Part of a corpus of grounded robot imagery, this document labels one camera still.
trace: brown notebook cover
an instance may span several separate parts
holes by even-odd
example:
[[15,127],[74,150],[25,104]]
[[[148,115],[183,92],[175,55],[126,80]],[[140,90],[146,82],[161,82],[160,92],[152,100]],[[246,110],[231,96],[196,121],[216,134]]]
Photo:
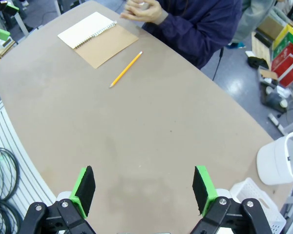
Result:
[[98,68],[136,40],[135,35],[116,24],[74,50],[92,67]]

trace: red box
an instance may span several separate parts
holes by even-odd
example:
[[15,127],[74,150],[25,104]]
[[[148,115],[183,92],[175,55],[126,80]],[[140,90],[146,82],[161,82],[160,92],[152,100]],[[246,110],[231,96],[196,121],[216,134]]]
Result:
[[[293,64],[293,44],[289,45],[272,61],[272,71],[281,76]],[[280,84],[284,87],[293,82],[293,69],[282,79]]]

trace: spiral binding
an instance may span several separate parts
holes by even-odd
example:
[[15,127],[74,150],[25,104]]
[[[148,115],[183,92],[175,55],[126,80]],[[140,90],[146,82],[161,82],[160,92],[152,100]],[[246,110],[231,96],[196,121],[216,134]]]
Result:
[[94,34],[92,34],[91,36],[87,37],[85,40],[83,40],[82,42],[78,43],[74,48],[77,49],[80,46],[82,46],[83,44],[87,43],[88,41],[90,41],[92,38],[97,37],[98,35],[100,35],[102,32],[114,27],[117,24],[117,21],[112,22],[111,24],[109,24],[108,26],[100,29],[99,31],[95,32]]

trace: white container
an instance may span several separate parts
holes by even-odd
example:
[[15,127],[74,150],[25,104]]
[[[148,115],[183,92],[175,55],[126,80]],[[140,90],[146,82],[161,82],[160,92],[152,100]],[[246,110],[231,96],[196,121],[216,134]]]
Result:
[[293,182],[293,132],[258,151],[257,169],[267,185]]
[[233,200],[240,203],[247,198],[257,199],[263,208],[272,233],[281,233],[286,224],[285,218],[280,214],[277,205],[267,193],[262,191],[251,178],[235,184],[230,189],[230,193]]

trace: white trash can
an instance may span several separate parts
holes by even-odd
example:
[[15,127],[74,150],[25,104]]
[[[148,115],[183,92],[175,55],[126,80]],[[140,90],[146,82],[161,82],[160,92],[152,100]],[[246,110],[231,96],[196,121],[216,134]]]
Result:
[[267,185],[293,182],[293,133],[263,146],[257,153],[257,169]]

